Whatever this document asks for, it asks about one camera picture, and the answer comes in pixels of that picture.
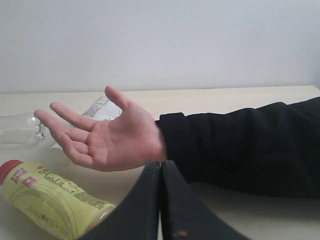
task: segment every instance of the table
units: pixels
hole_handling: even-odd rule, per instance
[[[228,113],[245,107],[274,102],[287,104],[320,96],[315,86],[259,87],[198,90],[129,91],[125,94],[156,119],[160,114],[183,112]],[[103,92],[0,94],[2,116],[49,110],[60,102],[82,113]],[[142,168],[123,172],[97,172],[70,164],[56,165],[48,157],[54,140],[49,137],[36,147],[0,146],[0,164],[11,159],[40,161],[70,179],[91,195],[118,204],[130,191]],[[227,191],[195,183],[196,194],[220,218],[252,240],[314,240],[320,236],[320,201],[268,198]],[[1,240],[55,240],[0,197]]]

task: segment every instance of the black jacket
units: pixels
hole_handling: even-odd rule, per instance
[[[228,114],[164,114],[157,124],[188,183],[320,198],[320,97]]]

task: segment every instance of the clear plastic bottle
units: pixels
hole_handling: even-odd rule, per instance
[[[61,240],[78,239],[116,207],[39,162],[5,162],[0,166],[0,185],[8,203]]]
[[[0,144],[35,145],[50,135],[33,113],[0,116]]]

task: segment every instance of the pinky finger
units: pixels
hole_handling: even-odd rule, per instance
[[[73,141],[66,134],[61,136],[61,143],[64,153],[68,156],[68,158],[71,159],[74,164],[90,169],[93,167],[93,159],[91,158],[91,156],[77,151],[73,144]]]

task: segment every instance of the plastic bottle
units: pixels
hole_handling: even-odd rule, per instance
[[[0,144],[34,145],[49,134],[33,113],[0,116]]]
[[[121,113],[122,110],[118,106],[116,106],[107,97],[101,96],[98,97],[86,111],[84,111],[82,116],[97,121],[110,121],[119,117]],[[50,158],[57,165],[64,167],[67,167],[71,162],[57,143],[50,149]]]
[[[5,162],[0,166],[0,185],[7,202],[61,240],[81,237],[115,208],[38,162]]]

